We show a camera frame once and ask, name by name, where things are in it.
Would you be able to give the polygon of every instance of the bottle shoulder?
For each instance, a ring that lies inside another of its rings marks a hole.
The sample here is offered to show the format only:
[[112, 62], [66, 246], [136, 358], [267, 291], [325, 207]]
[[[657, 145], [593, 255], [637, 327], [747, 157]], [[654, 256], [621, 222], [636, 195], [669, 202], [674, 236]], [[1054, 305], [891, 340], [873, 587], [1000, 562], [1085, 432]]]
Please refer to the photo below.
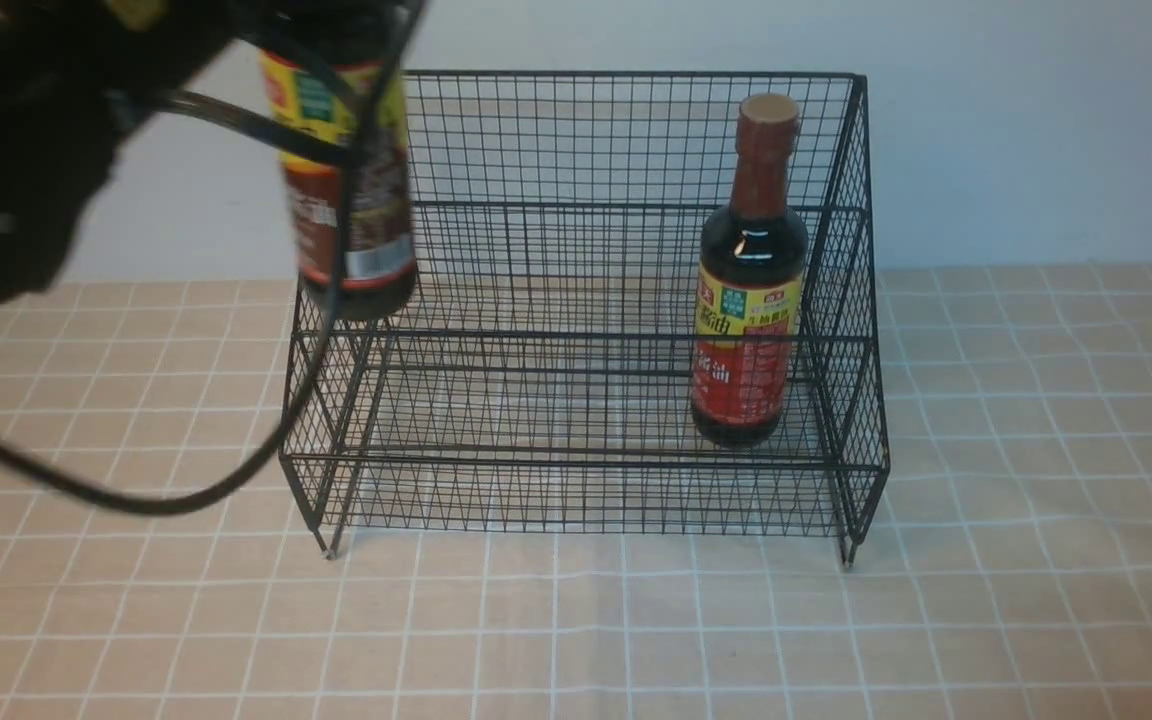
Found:
[[806, 265], [808, 229], [797, 213], [745, 219], [723, 206], [700, 233], [700, 259], [719, 281], [765, 287], [794, 281]]

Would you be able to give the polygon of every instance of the black cable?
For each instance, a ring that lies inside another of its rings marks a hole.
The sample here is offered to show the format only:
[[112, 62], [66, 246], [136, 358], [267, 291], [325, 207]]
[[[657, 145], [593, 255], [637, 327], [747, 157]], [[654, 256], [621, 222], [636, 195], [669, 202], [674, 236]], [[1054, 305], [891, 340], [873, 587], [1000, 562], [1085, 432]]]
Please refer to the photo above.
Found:
[[323, 363], [326, 359], [329, 348], [329, 336], [332, 328], [338, 321], [340, 311], [340, 286], [344, 281], [344, 259], [349, 240], [349, 225], [351, 225], [353, 196], [357, 190], [358, 169], [366, 160], [366, 143], [371, 132], [376, 131], [376, 109], [385, 97], [394, 76], [397, 76], [399, 60], [402, 59], [403, 51], [410, 44], [416, 31], [416, 24], [420, 22], [420, 15], [425, 10], [425, 0], [408, 0], [407, 22], [397, 28], [396, 35], [389, 45], [385, 47], [381, 59], [380, 70], [376, 75], [376, 81], [371, 83], [370, 91], [364, 99], [355, 106], [355, 116], [358, 119], [358, 127], [349, 136], [346, 146], [346, 165], [342, 169], [343, 176], [340, 182], [340, 203], [338, 204], [338, 236], [333, 249], [332, 275], [329, 275], [328, 288], [326, 288], [326, 300], [324, 302], [323, 327], [319, 328], [317, 346], [310, 356], [305, 378], [296, 388], [291, 396], [291, 402], [279, 420], [278, 427], [271, 430], [270, 435], [260, 442], [256, 452], [247, 460], [243, 460], [238, 468], [232, 473], [212, 484], [212, 486], [182, 497], [135, 497], [126, 493], [111, 492], [107, 488], [97, 486], [96, 483], [88, 482], [65, 473], [52, 465], [45, 464], [40, 460], [28, 455], [25, 452], [15, 450], [0, 442], [0, 464], [6, 465], [17, 473], [24, 475], [28, 479], [40, 483], [43, 486], [55, 488], [66, 495], [76, 497], [78, 500], [89, 502], [106, 510], [128, 511], [131, 515], [184, 515], [189, 511], [197, 511], [215, 505], [234, 492], [245, 486], [256, 476], [257, 471], [270, 462], [283, 440], [291, 433], [296, 420], [305, 411], [314, 384], [319, 379]]
[[276, 123], [265, 115], [240, 108], [238, 105], [232, 105], [225, 100], [217, 100], [215, 97], [179, 90], [156, 99], [154, 109], [160, 111], [160, 113], [206, 120], [211, 124], [228, 129], [228, 131], [238, 132], [238, 135], [250, 137], [252, 141], [291, 152], [297, 158], [305, 158], [319, 165], [329, 165], [333, 168], [344, 167], [346, 149], [335, 145], [334, 142], [319, 141], [319, 138], [298, 131], [298, 129]]

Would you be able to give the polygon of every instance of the bottle label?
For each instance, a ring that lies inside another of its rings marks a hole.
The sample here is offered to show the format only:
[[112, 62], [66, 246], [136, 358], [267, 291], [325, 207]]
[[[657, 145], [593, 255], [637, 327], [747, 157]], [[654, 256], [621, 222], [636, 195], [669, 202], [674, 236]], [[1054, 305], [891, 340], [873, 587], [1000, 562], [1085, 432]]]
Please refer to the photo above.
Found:
[[[744, 287], [700, 267], [696, 333], [786, 338], [799, 309], [801, 281]], [[702, 414], [730, 425], [756, 425], [780, 414], [791, 346], [785, 341], [702, 340], [691, 369], [691, 399]]]
[[[265, 96], [274, 119], [319, 141], [344, 145], [353, 113], [318, 78], [287, 60], [262, 53]], [[366, 92], [377, 63], [335, 68], [349, 85]], [[407, 200], [407, 108], [402, 82], [393, 82], [380, 101], [378, 132], [371, 138], [371, 159], [359, 169], [353, 199], [349, 247], [346, 250], [347, 290], [385, 285], [416, 264], [411, 210]], [[301, 273], [325, 285], [332, 272], [340, 200], [340, 173], [328, 165], [279, 152], [287, 179], [291, 223], [296, 229]]]

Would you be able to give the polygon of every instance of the dark sauce bottle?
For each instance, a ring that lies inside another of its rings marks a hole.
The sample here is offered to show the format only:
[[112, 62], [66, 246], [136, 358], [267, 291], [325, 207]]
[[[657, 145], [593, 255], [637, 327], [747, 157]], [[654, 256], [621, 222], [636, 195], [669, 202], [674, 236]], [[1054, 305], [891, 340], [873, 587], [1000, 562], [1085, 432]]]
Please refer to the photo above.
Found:
[[[369, 91], [379, 59], [394, 31], [392, 3], [338, 1], [288, 3], [285, 31], [342, 74], [361, 94]], [[291, 61], [262, 54], [265, 90], [274, 118], [319, 141], [344, 145], [356, 127], [353, 114], [326, 86]], [[411, 202], [407, 179], [407, 111], [402, 78], [380, 104], [370, 157], [359, 172], [353, 202], [340, 314], [374, 320], [396, 313], [416, 288]], [[297, 264], [306, 295], [321, 305], [332, 274], [338, 169], [282, 154]]]
[[732, 204], [710, 215], [700, 234], [696, 333], [715, 338], [696, 343], [691, 416], [702, 435], [723, 447], [758, 445], [781, 420], [790, 343], [736, 338], [794, 332], [808, 251], [806, 226], [786, 205], [797, 135], [796, 101], [755, 94], [741, 103]]

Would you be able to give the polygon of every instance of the black wire rack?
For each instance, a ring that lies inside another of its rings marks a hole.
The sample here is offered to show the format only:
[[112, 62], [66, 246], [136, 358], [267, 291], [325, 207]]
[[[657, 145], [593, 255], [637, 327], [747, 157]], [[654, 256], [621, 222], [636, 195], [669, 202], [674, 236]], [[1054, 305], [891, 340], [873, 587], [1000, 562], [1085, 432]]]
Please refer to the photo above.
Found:
[[[342, 323], [280, 460], [308, 528], [835, 536], [850, 564], [886, 483], [867, 91], [854, 74], [407, 76], [420, 283]], [[812, 236], [776, 433], [690, 415], [704, 219], [737, 105], [799, 101], [790, 204]], [[301, 293], [288, 387], [320, 321]]]

